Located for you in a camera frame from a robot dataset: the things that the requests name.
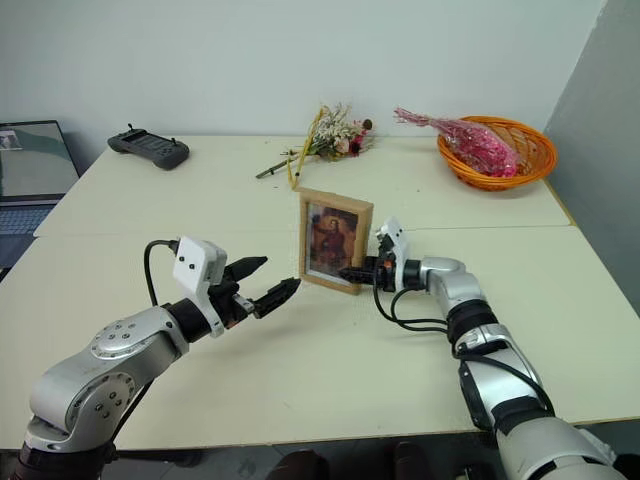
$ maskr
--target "white wall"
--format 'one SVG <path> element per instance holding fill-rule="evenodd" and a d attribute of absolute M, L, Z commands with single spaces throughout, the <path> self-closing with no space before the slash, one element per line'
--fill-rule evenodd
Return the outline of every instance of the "white wall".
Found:
<path fill-rule="evenodd" d="M 322 101 L 543 128 L 603 3 L 0 0 L 0 121 L 57 118 L 86 161 L 129 121 L 302 134 Z"/>

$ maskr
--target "pink flowers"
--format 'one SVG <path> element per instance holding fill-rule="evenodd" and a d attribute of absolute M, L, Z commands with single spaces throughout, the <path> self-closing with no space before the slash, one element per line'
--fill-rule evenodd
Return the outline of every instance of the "pink flowers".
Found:
<path fill-rule="evenodd" d="M 339 140 L 336 140 L 335 142 L 336 152 L 342 153 L 342 154 L 349 153 L 349 145 L 350 145 L 350 142 L 348 138 L 341 138 Z"/>
<path fill-rule="evenodd" d="M 364 132 L 365 133 L 363 133 L 362 135 L 356 135 L 354 139 L 349 143 L 349 153 L 354 157 L 360 155 L 360 150 L 362 149 L 362 140 L 366 135 L 366 130 L 364 130 Z"/>
<path fill-rule="evenodd" d="M 401 123 L 430 126 L 438 130 L 454 153 L 479 173 L 491 177 L 513 177 L 518 171 L 518 152 L 484 125 L 465 120 L 431 118 L 402 108 L 396 108 L 394 113 Z"/>

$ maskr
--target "black game controller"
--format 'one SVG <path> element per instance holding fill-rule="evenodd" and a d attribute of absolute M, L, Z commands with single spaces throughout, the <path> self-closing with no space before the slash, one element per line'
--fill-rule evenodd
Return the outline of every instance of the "black game controller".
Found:
<path fill-rule="evenodd" d="M 153 135 L 141 128 L 133 128 L 107 140 L 112 150 L 119 153 L 131 152 L 151 160 L 156 167 L 171 170 L 189 156 L 189 147 L 184 143 Z"/>

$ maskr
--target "laptop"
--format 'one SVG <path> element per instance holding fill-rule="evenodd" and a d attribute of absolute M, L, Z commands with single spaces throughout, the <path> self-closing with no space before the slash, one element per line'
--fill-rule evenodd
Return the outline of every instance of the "laptop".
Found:
<path fill-rule="evenodd" d="M 0 123 L 0 269 L 15 265 L 78 178 L 57 121 Z"/>

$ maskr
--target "wicker basket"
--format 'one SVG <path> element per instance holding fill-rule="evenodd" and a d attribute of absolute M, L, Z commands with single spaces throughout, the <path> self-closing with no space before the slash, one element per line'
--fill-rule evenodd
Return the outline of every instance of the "wicker basket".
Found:
<path fill-rule="evenodd" d="M 449 168 L 463 182 L 482 190 L 498 191 L 519 187 L 546 177 L 556 166 L 557 152 L 551 140 L 526 125 L 500 117 L 471 116 L 462 120 L 481 123 L 515 148 L 521 156 L 518 173 L 510 178 L 490 177 L 476 172 L 458 160 L 449 149 L 442 135 L 438 136 L 438 148 L 447 160 Z"/>

